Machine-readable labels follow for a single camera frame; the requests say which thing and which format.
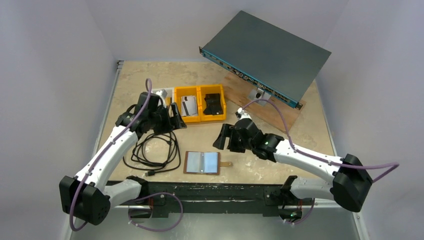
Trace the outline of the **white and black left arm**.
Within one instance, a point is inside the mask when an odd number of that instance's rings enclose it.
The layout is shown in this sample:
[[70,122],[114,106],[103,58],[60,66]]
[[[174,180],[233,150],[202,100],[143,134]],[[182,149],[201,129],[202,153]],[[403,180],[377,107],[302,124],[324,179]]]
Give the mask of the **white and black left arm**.
[[142,92],[138,102],[131,105],[116,120],[107,141],[94,157],[74,176],[64,176],[59,182],[62,211],[69,219],[99,225],[110,209],[125,202],[138,205],[149,199],[147,181],[129,176],[108,185],[108,180],[124,155],[149,131],[155,135],[185,129],[175,102],[167,104],[158,93]]

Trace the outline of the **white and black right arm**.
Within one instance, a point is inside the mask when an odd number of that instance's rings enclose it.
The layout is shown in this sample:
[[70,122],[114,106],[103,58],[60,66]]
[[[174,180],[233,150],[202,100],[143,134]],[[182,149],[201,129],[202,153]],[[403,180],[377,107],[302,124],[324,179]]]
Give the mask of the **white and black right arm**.
[[325,155],[291,145],[280,135],[262,132],[249,118],[238,120],[234,125],[224,123],[213,147],[235,153],[249,150],[261,160],[291,165],[315,175],[316,179],[296,177],[281,189],[280,196],[288,204],[305,198],[327,199],[358,213],[373,184],[356,156]]

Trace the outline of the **brown leather card holder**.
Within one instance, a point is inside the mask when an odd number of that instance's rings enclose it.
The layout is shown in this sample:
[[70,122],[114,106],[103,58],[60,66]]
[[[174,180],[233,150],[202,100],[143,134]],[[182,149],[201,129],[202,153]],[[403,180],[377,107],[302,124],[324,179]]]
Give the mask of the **brown leather card holder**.
[[231,161],[222,161],[220,152],[187,151],[183,173],[194,175],[219,175],[221,168],[231,168]]

